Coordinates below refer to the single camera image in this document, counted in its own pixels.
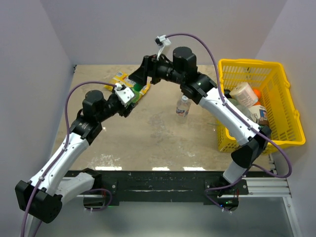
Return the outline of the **green bottle cap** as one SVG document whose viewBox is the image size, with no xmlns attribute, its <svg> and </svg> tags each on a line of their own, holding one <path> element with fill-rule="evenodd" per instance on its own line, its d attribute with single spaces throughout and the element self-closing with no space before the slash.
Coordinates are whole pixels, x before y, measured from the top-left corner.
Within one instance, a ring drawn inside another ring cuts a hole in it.
<svg viewBox="0 0 316 237">
<path fill-rule="evenodd" d="M 141 85 L 139 85 L 139 84 L 135 84 L 134 87 L 133 87 L 133 89 L 134 89 L 135 91 L 141 91 L 142 88 L 143 88 L 143 86 L 141 86 Z"/>
</svg>

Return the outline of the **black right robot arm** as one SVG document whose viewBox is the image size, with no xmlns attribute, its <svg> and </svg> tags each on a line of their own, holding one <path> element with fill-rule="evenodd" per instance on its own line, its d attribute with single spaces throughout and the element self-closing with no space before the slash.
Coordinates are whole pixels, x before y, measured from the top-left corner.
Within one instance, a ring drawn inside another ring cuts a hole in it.
<svg viewBox="0 0 316 237">
<path fill-rule="evenodd" d="M 213 114 L 235 137 L 239 148 L 232 152 L 233 160 L 220 179 L 221 191 L 231 194 L 237 189 L 237 180 L 266 148 L 269 127 L 260 127 L 224 98 L 216 83 L 198 71 L 196 55 L 188 47 L 175 48 L 172 61 L 165 55 L 144 56 L 129 79 L 144 86 L 148 78 L 151 84 L 163 79 L 180 85 L 185 96 Z"/>
</svg>

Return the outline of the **small labelled clear bottle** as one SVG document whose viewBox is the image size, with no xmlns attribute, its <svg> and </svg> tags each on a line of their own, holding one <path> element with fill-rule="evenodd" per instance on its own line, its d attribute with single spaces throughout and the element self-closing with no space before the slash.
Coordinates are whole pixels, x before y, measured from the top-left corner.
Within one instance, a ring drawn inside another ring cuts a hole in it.
<svg viewBox="0 0 316 237">
<path fill-rule="evenodd" d="M 184 123 L 188 117 L 188 113 L 191 107 L 191 100 L 183 101 L 181 98 L 177 102 L 176 106 L 176 119 L 180 123 Z"/>
</svg>

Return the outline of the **green plastic bottle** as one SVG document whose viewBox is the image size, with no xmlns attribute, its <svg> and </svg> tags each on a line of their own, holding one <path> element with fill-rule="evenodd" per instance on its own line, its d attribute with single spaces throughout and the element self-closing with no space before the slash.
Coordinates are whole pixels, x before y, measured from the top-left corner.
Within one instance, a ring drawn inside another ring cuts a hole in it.
<svg viewBox="0 0 316 237">
<path fill-rule="evenodd" d="M 133 93 L 134 93 L 134 97 L 133 97 L 133 99 L 132 99 L 132 103 L 137 103 L 138 101 L 139 101 L 139 99 L 142 97 L 142 94 L 141 94 L 141 91 L 135 91 L 134 89 L 133 89 L 133 87 L 131 88 L 131 90 L 133 91 Z"/>
</svg>

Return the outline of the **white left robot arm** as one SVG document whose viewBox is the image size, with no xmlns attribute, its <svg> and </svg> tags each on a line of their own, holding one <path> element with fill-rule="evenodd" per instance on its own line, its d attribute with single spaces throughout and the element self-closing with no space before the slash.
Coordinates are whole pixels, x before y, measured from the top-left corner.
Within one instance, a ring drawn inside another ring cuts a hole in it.
<svg viewBox="0 0 316 237">
<path fill-rule="evenodd" d="M 99 90 L 87 92 L 82 109 L 56 153 L 28 182 L 21 180 L 15 186 L 19 208 L 45 223 L 51 223 L 68 200 L 86 191 L 92 194 L 100 192 L 101 177 L 90 169 L 85 169 L 79 182 L 69 188 L 59 184 L 74 161 L 102 131 L 102 122 L 115 114 L 129 116 L 136 97 L 136 92 L 129 87 L 113 89 L 108 99 Z"/>
</svg>

